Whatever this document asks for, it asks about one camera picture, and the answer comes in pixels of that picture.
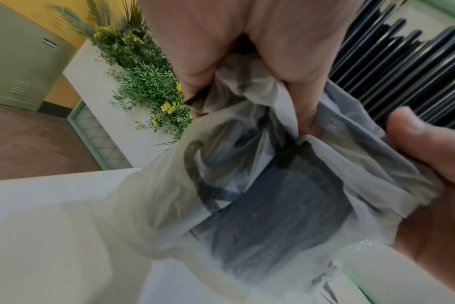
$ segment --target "white planter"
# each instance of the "white planter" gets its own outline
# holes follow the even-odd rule
[[[145,122],[151,117],[146,108],[133,108],[126,112],[110,104],[117,84],[107,75],[109,68],[98,56],[96,48],[86,41],[65,69],[64,75],[131,165],[147,166],[166,148],[158,144],[170,142],[173,138],[162,131],[136,131],[134,121]]]

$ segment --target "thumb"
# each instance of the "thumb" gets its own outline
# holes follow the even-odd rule
[[[389,118],[387,136],[402,153],[428,164],[455,184],[455,131],[424,123],[403,107]]]

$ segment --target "foliage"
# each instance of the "foliage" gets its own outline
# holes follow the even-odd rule
[[[136,129],[162,127],[178,140],[191,123],[192,116],[184,106],[184,96],[167,58],[151,38],[148,26],[135,0],[123,0],[124,16],[113,24],[106,0],[86,0],[94,25],[83,22],[68,8],[49,6],[60,14],[79,34],[88,38],[99,55],[111,66],[110,75],[118,89],[111,103],[130,111],[147,107],[149,121],[136,121]]]

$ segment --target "hand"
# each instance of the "hand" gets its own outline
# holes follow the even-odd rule
[[[402,153],[430,166],[445,186],[439,199],[401,223],[394,247],[455,291],[455,131],[425,124],[401,108],[389,118],[387,135]]]
[[[299,130],[309,131],[346,31],[363,0],[140,0],[149,29],[185,97],[211,84],[220,61],[246,34],[286,83]]]

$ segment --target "brown floor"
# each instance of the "brown floor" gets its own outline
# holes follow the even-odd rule
[[[0,179],[99,170],[67,119],[0,105]]]

